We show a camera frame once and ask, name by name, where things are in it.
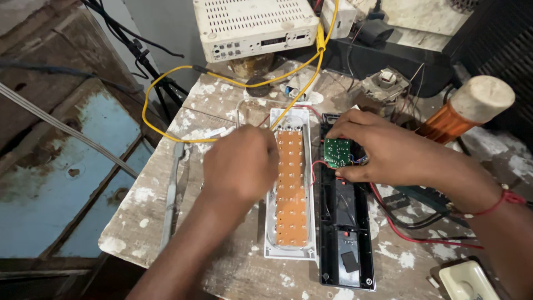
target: tripod leg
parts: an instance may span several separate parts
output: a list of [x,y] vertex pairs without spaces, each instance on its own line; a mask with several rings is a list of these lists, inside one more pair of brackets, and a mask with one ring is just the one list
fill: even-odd
[[178,106],[178,108],[181,108],[181,106],[183,105],[183,101],[180,99],[180,96],[178,96],[171,88],[170,86],[168,85],[168,83],[163,83],[163,90],[170,96],[170,98],[172,99],[172,101],[174,101],[174,103],[176,103],[176,105]]
[[186,91],[184,88],[182,88],[181,86],[179,86],[175,81],[171,81],[170,82],[170,85],[175,87],[178,91],[182,92],[183,94],[185,94],[185,96],[188,96],[189,95],[189,92]]
[[168,112],[168,107],[166,106],[165,99],[163,98],[163,94],[161,94],[161,90],[158,86],[155,86],[155,90],[157,93],[157,98],[159,98],[159,103],[161,103],[161,107],[163,108],[163,111],[165,112],[165,116],[167,117],[168,124],[172,122],[172,118],[170,117],[170,112]]

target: green circuit board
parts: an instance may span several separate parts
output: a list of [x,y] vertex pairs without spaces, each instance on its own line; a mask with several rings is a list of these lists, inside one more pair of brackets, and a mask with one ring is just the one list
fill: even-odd
[[324,140],[324,161],[332,168],[340,168],[351,165],[350,141],[345,139]]

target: yellow cable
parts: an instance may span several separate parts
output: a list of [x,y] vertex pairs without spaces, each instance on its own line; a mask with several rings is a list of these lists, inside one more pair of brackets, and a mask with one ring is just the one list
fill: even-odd
[[318,30],[317,30],[317,51],[320,54],[320,58],[318,59],[317,64],[317,70],[315,71],[313,77],[307,85],[300,91],[300,93],[294,98],[294,100],[285,108],[285,110],[279,115],[278,119],[270,126],[270,130],[274,130],[276,128],[276,125],[278,125],[279,121],[281,121],[281,118],[285,116],[285,114],[289,111],[289,109],[298,101],[298,98],[305,93],[307,88],[311,85],[311,83],[314,81],[314,79],[317,77],[318,72],[320,72],[320,66],[322,65],[322,58],[324,57],[324,51],[326,50],[326,44],[329,41],[329,37],[332,34],[333,31],[333,24],[335,24],[335,19],[337,17],[337,10],[338,10],[338,0],[335,0],[335,11],[333,12],[333,18],[332,23],[329,25],[329,31],[328,35],[326,36],[326,39],[324,40],[324,29],[322,28],[322,24],[318,23]]
[[245,83],[240,83],[240,82],[237,82],[235,80],[231,80],[227,77],[224,77],[224,76],[221,76],[219,74],[215,74],[215,73],[212,73],[212,72],[207,72],[208,75],[211,75],[213,77],[216,77],[216,78],[220,78],[220,79],[223,79],[223,80],[226,80],[228,82],[231,82],[235,85],[238,85],[238,86],[242,86],[243,88],[256,88],[258,86],[263,86],[263,85],[266,85],[266,84],[269,84],[269,83],[272,83],[274,81],[278,81],[280,79],[283,79],[285,77],[288,77],[296,72],[298,72],[299,70],[305,68],[308,64],[312,63],[317,57],[318,57],[319,53],[315,54],[310,60],[308,60],[307,62],[305,62],[304,64],[302,64],[301,66],[297,67],[296,69],[288,72],[287,74],[284,74],[284,75],[281,75],[279,77],[276,77],[274,79],[271,79],[271,80],[267,80],[265,82],[261,82],[261,83],[257,83],[257,84],[245,84]]
[[153,126],[152,124],[150,124],[150,122],[148,122],[148,120],[146,119],[146,109],[148,108],[148,94],[150,93],[150,91],[154,88],[154,86],[163,78],[165,78],[168,74],[174,72],[174,71],[177,71],[177,70],[180,70],[180,69],[192,69],[192,66],[179,66],[179,67],[176,67],[176,68],[173,68],[172,70],[168,71],[167,73],[161,75],[159,78],[157,78],[154,82],[152,82],[152,84],[148,87],[148,89],[146,90],[146,97],[144,99],[144,106],[142,108],[142,120],[146,123],[146,125],[148,125],[148,127],[154,129],[156,132],[159,132],[161,135],[163,135],[164,137],[167,137],[173,141],[177,141],[177,142],[182,142],[182,143],[209,143],[209,142],[212,142],[212,141],[216,141],[217,139],[194,139],[194,140],[182,140],[182,139],[176,139],[175,137],[172,137],[164,132],[162,132],[161,130],[157,129],[155,126]]
[[[333,31],[333,25],[335,24],[335,19],[337,18],[337,11],[338,11],[338,0],[335,0],[335,11],[333,12],[333,20],[332,20],[332,23],[329,25],[329,31],[328,31],[328,35],[326,36],[326,39],[324,41],[324,49],[326,48],[326,45],[329,41],[329,37],[331,36],[332,34],[332,31]],[[227,77],[224,77],[224,76],[221,76],[221,75],[218,75],[218,74],[215,74],[215,73],[212,73],[212,72],[207,72],[208,75],[211,75],[213,77],[216,77],[216,78],[220,78],[222,80],[226,80],[228,82],[231,82],[235,85],[238,85],[238,86],[242,86],[243,88],[257,88],[259,86],[263,86],[263,85],[266,85],[266,84],[269,84],[269,83],[272,83],[274,81],[278,81],[278,80],[281,80],[283,78],[286,78],[296,72],[298,72],[299,70],[305,68],[308,64],[312,63],[318,56],[320,55],[320,51],[317,51],[317,54],[315,54],[310,60],[308,60],[307,62],[305,62],[304,64],[302,64],[301,66],[297,67],[296,69],[288,72],[287,74],[284,74],[284,75],[281,75],[279,77],[276,77],[274,79],[271,79],[271,80],[267,80],[265,82],[261,82],[261,83],[256,83],[256,84],[245,84],[245,83],[240,83],[240,82],[237,82],[235,80],[231,80]]]
[[285,108],[285,110],[281,113],[281,115],[279,115],[278,119],[274,122],[274,124],[270,127],[270,130],[274,130],[274,128],[276,128],[276,125],[278,125],[279,121],[281,121],[281,119],[285,116],[285,114],[289,111],[289,109],[298,101],[298,98],[301,97],[303,95],[303,93],[305,93],[305,91],[307,90],[307,88],[311,85],[311,83],[314,81],[314,79],[317,77],[318,75],[318,72],[320,72],[320,65],[322,65],[322,58],[324,57],[324,52],[320,52],[320,58],[318,59],[318,65],[317,65],[317,70],[314,72],[314,75],[313,77],[311,78],[311,80],[309,80],[309,82],[307,83],[307,85],[300,91],[300,93],[298,94],[298,96],[296,96],[294,98],[294,100],[289,104],[289,106],[287,106],[287,108]]
[[[328,35],[326,36],[326,39],[322,41],[322,38],[324,37],[323,36],[323,33],[320,33],[320,32],[323,32],[323,29],[320,29],[317,31],[317,54],[315,54],[310,60],[308,60],[306,63],[302,64],[301,66],[299,66],[298,68],[288,72],[287,74],[285,75],[281,75],[279,77],[276,77],[274,79],[271,79],[271,80],[267,80],[265,82],[262,82],[262,83],[258,83],[258,84],[242,84],[240,82],[237,82],[237,81],[234,81],[234,80],[231,80],[229,78],[226,78],[224,76],[220,76],[218,74],[214,74],[212,72],[207,72],[208,75],[211,75],[211,76],[214,76],[214,77],[217,77],[217,78],[220,78],[220,79],[223,79],[223,80],[226,80],[226,81],[229,81],[235,85],[238,85],[238,86],[242,86],[242,87],[245,87],[245,88],[256,88],[258,86],[262,86],[262,85],[266,85],[266,84],[269,84],[271,82],[274,82],[274,81],[277,81],[277,80],[280,80],[280,79],[283,79],[291,74],[294,74],[295,72],[298,72],[299,70],[301,70],[302,68],[304,68],[305,66],[307,66],[308,64],[310,64],[311,62],[313,62],[317,57],[320,57],[319,60],[318,60],[318,64],[317,64],[317,70],[315,71],[313,77],[311,78],[311,80],[309,80],[309,82],[307,83],[307,85],[302,89],[302,91],[300,91],[300,93],[294,98],[294,100],[289,104],[289,106],[287,106],[287,108],[283,111],[283,113],[278,117],[278,119],[275,121],[275,123],[270,127],[270,130],[273,130],[276,125],[279,123],[279,121],[285,116],[285,114],[287,114],[287,112],[289,111],[289,109],[298,101],[298,99],[303,95],[303,93],[305,93],[305,91],[307,90],[307,88],[311,85],[311,83],[314,81],[314,79],[317,77],[318,75],[318,72],[320,72],[320,66],[322,65],[322,59],[324,57],[324,51],[325,51],[325,48],[326,48],[326,44],[328,43],[329,41],[329,37],[331,36],[332,34],[332,31],[333,31],[333,25],[335,24],[335,19],[337,17],[337,12],[338,12],[338,0],[335,0],[335,11],[333,12],[333,19],[332,19],[332,23],[330,24],[329,26],[329,31],[328,31]],[[170,73],[172,72],[175,72],[177,70],[180,70],[180,69],[192,69],[192,66],[179,66],[179,67],[176,67],[176,68],[173,68],[172,70],[166,72],[165,74],[161,75],[159,78],[157,78],[154,82],[152,82],[152,84],[148,87],[148,89],[146,90],[146,97],[144,99],[144,106],[142,108],[142,119],[143,121],[146,123],[146,125],[148,125],[148,127],[154,129],[156,132],[158,132],[159,134],[163,135],[164,137],[167,137],[173,141],[176,141],[176,142],[181,142],[181,143],[210,143],[210,142],[214,142],[216,141],[217,139],[196,139],[196,140],[182,140],[182,139],[177,139],[173,136],[170,136],[164,132],[162,132],[161,130],[157,129],[155,126],[153,126],[152,124],[150,124],[150,122],[148,122],[148,120],[146,119],[146,110],[148,108],[148,94],[150,93],[150,91],[154,88],[154,86],[159,82],[161,81],[161,79],[165,78],[166,76],[168,76]]]

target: tripod stand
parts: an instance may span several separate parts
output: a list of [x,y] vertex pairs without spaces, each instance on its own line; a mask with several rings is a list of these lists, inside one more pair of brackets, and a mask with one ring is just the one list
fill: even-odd
[[[124,45],[126,45],[126,47],[131,52],[131,54],[133,54],[133,56],[135,56],[136,62],[139,62],[148,71],[150,76],[152,76],[154,78],[152,80],[152,82],[154,82],[154,80],[157,79],[160,76],[160,74],[157,73],[157,71],[151,65],[151,63],[148,60],[148,58],[146,58],[146,55],[149,53],[149,50],[146,49],[146,50],[141,52],[142,45],[139,42],[139,40],[134,39],[134,40],[131,41],[124,34],[124,32],[122,30],[123,26],[121,26],[117,21],[113,20],[111,17],[109,17],[107,15],[107,13],[105,12],[105,10],[103,8],[102,2],[98,3],[97,0],[84,0],[82,2],[85,5],[87,5],[88,7],[90,7],[92,10],[94,10],[95,12],[100,14],[104,18],[104,21],[106,22],[106,25],[108,26],[109,31],[111,31],[111,33],[119,41],[121,41]],[[182,54],[175,54],[175,53],[169,52],[169,50],[166,50],[166,49],[164,49],[164,50],[166,52],[170,53],[173,56],[178,56],[178,57],[182,57],[182,58],[184,57],[184,55],[182,55]],[[171,79],[169,77],[163,78],[162,80],[160,80],[154,86],[154,89],[156,90],[157,97],[159,98],[159,103],[161,104],[161,107],[162,107],[163,111],[165,112],[165,116],[166,116],[166,118],[168,120],[168,124],[170,124],[172,122],[172,117],[170,116],[170,112],[168,111],[168,107],[167,107],[167,105],[165,103],[165,99],[163,98],[163,93],[161,92],[161,89],[167,93],[167,95],[172,99],[172,101],[174,101],[174,103],[177,104],[178,108],[181,108],[181,106],[183,104],[182,96],[177,94],[177,93],[175,93],[174,90],[172,90],[171,87],[174,87],[175,89],[177,89],[178,91],[183,93],[185,96],[189,95],[189,92],[187,90],[185,90],[184,88],[179,86],[173,79]]]

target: orange pcb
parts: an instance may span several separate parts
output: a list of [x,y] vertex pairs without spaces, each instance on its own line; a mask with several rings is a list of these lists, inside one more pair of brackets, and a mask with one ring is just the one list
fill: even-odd
[[302,131],[278,130],[276,244],[305,246],[308,241]]

